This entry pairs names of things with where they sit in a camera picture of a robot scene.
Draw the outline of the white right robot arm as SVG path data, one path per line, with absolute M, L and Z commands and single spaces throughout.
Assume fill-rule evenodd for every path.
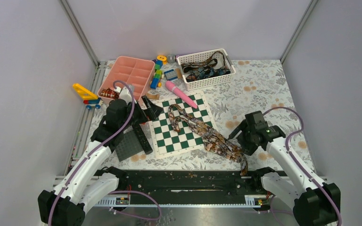
M 255 170 L 251 179 L 254 192 L 275 195 L 292 209 L 300 226 L 342 225 L 340 189 L 334 183 L 326 183 L 304 163 L 289 144 L 292 136 L 293 133 L 287 136 L 279 126 L 269 126 L 264 113 L 256 111 L 246 114 L 229 138 L 236 138 L 247 155 L 262 148 L 288 177 L 283 179 L 270 167 Z

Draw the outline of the white perforated plastic basket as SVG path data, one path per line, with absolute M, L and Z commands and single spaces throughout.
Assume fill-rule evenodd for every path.
M 225 49 L 214 49 L 177 57 L 188 91 L 230 82 L 235 66 Z

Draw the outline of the pink divided organizer tray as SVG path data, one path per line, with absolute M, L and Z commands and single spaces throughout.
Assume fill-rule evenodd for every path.
M 102 82 L 98 96 L 105 104 L 109 104 L 112 98 L 102 95 L 102 93 L 107 93 L 108 89 L 113 90 L 113 82 L 119 80 L 134 87 L 134 98 L 142 104 L 142 96 L 150 89 L 150 83 L 155 72 L 154 68 L 155 62 L 151 60 L 120 56 L 115 60 L 109 74 Z

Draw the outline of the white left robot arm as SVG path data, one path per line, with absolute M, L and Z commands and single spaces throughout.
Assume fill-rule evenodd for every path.
M 147 142 L 141 124 L 156 120 L 163 108 L 142 97 L 142 109 L 132 95 L 109 102 L 93 132 L 87 149 L 67 176 L 52 191 L 43 190 L 38 196 L 41 221 L 49 226 L 80 226 L 86 214 L 104 196 L 114 191 L 123 193 L 129 186 L 127 173 L 115 167 L 105 170 L 100 179 L 88 182 L 124 139 L 129 127 L 137 133 L 137 141 Z

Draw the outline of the brown floral patterned tie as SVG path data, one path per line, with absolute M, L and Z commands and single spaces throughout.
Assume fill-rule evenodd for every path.
M 179 123 L 181 121 L 186 122 L 189 129 L 202 138 L 206 151 L 224 157 L 230 161 L 239 163 L 240 175 L 247 175 L 247 157 L 243 154 L 242 149 L 239 146 L 226 139 L 212 126 L 187 113 L 178 104 L 170 105 L 167 113 L 171 127 L 174 131 L 179 133 L 181 130 Z

